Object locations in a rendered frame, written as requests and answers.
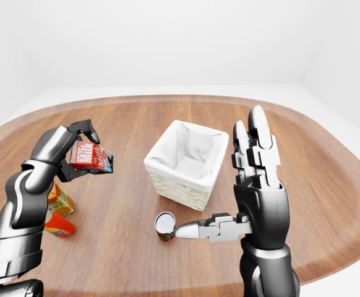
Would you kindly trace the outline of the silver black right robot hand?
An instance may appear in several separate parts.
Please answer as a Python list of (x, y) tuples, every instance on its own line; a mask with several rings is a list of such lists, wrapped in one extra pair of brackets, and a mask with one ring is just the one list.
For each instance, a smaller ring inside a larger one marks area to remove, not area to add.
[(175, 230), (183, 239), (235, 240), (241, 235), (259, 249), (284, 246), (289, 229), (288, 198), (276, 169), (280, 157), (263, 108), (254, 106), (248, 124), (233, 128), (233, 167), (238, 170), (234, 195), (238, 214), (216, 213), (206, 220), (185, 223)]

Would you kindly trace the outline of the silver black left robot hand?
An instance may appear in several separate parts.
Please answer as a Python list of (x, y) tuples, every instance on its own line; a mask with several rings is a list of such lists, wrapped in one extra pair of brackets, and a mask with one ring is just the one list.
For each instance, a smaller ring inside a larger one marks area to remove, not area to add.
[(91, 120), (72, 123), (70, 126), (59, 126), (46, 131), (32, 150), (31, 159), (36, 161), (33, 171), (27, 180), (30, 188), (41, 186), (46, 188), (58, 176), (62, 182), (88, 174), (90, 170), (75, 170), (66, 162), (66, 154), (73, 144), (81, 139), (83, 133), (89, 141), (99, 144), (99, 136), (93, 128)]

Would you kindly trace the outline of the red white milk carton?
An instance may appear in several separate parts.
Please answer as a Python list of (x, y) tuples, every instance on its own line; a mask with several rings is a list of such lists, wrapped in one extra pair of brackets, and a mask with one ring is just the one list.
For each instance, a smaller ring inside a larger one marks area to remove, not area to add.
[(91, 174), (113, 172), (113, 156), (93, 142), (78, 140), (72, 146), (71, 165), (77, 170), (90, 170)]

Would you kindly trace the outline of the wicker basket with white liner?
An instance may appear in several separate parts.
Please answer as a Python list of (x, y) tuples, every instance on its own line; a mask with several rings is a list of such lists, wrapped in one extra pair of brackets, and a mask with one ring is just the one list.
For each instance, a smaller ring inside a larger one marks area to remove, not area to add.
[(226, 132), (173, 121), (144, 159), (156, 192), (203, 211), (228, 147)]

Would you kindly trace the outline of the orange juice carton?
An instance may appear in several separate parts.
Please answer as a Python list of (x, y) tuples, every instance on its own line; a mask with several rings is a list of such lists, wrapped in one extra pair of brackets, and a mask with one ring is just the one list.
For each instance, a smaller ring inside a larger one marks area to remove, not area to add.
[(75, 211), (74, 203), (69, 195), (67, 195), (56, 183), (48, 196), (48, 210), (60, 217)]

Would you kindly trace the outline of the orange red lying carton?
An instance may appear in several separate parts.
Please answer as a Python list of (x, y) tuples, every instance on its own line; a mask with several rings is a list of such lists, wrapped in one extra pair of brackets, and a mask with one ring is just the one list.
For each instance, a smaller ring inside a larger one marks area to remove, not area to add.
[(55, 213), (47, 212), (45, 230), (57, 237), (66, 238), (74, 233), (75, 225)]

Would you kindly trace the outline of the red green tin can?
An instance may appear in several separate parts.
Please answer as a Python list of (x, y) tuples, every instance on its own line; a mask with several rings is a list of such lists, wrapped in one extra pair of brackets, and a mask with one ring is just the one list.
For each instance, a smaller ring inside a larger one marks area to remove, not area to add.
[(155, 219), (155, 230), (163, 241), (169, 241), (174, 237), (175, 226), (176, 220), (171, 212), (162, 212)]

